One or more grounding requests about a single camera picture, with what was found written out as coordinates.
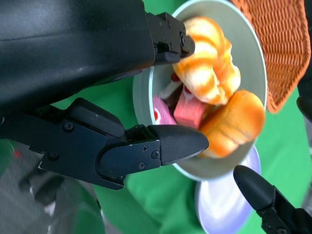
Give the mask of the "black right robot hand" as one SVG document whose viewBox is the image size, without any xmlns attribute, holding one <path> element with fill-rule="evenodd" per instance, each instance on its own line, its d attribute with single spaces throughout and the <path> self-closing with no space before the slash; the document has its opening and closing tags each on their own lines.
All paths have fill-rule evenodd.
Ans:
<svg viewBox="0 0 312 234">
<path fill-rule="evenodd" d="M 299 208 L 312 187 L 312 155 L 304 119 L 312 120 L 312 97 L 301 95 L 280 115 L 269 115 L 258 146 L 264 175 L 236 166 L 234 180 L 261 218 L 267 234 L 310 234 L 312 211 Z"/>
</svg>

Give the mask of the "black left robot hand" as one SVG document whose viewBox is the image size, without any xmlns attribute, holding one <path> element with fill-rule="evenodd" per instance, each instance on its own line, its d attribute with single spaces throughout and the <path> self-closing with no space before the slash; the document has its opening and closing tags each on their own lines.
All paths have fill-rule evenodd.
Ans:
<svg viewBox="0 0 312 234">
<path fill-rule="evenodd" d="M 192 55 L 183 22 L 140 0 L 3 0 L 0 136 L 42 153 L 41 169 L 112 190 L 127 175 L 191 158 L 206 136 L 181 125 L 126 130 L 79 91 Z"/>
</svg>

